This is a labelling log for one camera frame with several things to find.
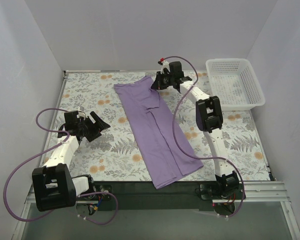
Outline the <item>white plastic laundry basket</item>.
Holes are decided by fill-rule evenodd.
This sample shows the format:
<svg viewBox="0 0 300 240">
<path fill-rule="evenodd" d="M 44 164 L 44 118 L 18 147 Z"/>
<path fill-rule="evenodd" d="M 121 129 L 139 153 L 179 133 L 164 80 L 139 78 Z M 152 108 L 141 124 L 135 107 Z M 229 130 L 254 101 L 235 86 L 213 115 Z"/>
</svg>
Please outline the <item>white plastic laundry basket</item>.
<svg viewBox="0 0 300 240">
<path fill-rule="evenodd" d="M 249 111 L 266 102 L 251 63 L 245 58 L 215 58 L 205 63 L 211 92 L 223 111 Z"/>
</svg>

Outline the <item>purple t shirt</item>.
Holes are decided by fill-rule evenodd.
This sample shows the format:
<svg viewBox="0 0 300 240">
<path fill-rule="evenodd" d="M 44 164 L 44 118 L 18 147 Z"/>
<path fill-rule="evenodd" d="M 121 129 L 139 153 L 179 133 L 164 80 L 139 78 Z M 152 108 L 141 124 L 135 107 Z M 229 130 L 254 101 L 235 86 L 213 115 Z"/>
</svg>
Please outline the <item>purple t shirt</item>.
<svg viewBox="0 0 300 240">
<path fill-rule="evenodd" d="M 149 76 L 128 84 L 115 84 L 152 183 L 156 189 L 203 167 L 160 94 L 151 89 Z"/>
</svg>

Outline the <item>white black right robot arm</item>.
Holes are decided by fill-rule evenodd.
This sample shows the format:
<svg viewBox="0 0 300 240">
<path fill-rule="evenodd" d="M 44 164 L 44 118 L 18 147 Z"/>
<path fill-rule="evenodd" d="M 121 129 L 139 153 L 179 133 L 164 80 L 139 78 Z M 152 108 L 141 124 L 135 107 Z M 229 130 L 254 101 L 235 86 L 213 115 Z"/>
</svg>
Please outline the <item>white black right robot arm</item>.
<svg viewBox="0 0 300 240">
<path fill-rule="evenodd" d="M 188 98 L 195 106 L 196 125 L 207 139 L 214 161 L 216 189 L 211 195 L 227 199 L 234 195 L 240 186 L 240 176 L 236 166 L 228 159 L 227 148 L 224 144 L 222 126 L 223 114 L 220 99 L 210 96 L 196 86 L 196 82 L 185 76 L 182 64 L 179 61 L 168 62 L 165 58 L 158 61 L 161 70 L 151 89 L 161 91 L 173 87 L 182 99 Z"/>
</svg>

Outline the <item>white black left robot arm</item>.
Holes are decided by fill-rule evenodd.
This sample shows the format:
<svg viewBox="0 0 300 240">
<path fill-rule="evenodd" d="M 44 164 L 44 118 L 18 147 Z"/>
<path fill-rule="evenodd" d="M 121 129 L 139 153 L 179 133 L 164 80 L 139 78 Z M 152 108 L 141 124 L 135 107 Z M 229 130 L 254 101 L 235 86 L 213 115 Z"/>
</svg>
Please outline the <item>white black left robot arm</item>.
<svg viewBox="0 0 300 240">
<path fill-rule="evenodd" d="M 85 200 L 96 196 L 91 175 L 72 177 L 69 167 L 82 140 L 92 142 L 108 128 L 110 125 L 94 111 L 89 116 L 81 110 L 64 113 L 64 123 L 55 131 L 58 146 L 43 166 L 32 172 L 35 201 L 40 212 L 73 207 L 79 196 Z"/>
</svg>

